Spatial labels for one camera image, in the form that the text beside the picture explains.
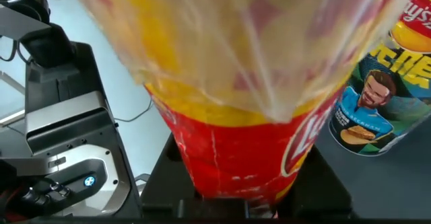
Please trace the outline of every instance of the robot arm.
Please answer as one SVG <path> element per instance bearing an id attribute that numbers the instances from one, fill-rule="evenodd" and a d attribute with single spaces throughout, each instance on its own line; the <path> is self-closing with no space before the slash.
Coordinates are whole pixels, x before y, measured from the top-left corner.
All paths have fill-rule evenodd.
<path id="1" fill-rule="evenodd" d="M 68 63 L 73 47 L 63 29 L 49 22 L 46 0 L 0 0 L 0 35 L 19 41 L 44 68 Z"/>

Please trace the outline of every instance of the clear plastic bag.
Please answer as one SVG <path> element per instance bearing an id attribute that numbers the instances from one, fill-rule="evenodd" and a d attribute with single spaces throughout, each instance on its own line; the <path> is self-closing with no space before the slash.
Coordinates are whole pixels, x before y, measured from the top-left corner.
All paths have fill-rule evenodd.
<path id="1" fill-rule="evenodd" d="M 82 0 L 205 197 L 286 195 L 354 65 L 407 0 Z"/>
<path id="2" fill-rule="evenodd" d="M 163 98 L 288 122 L 331 91 L 407 0 L 82 0 Z"/>

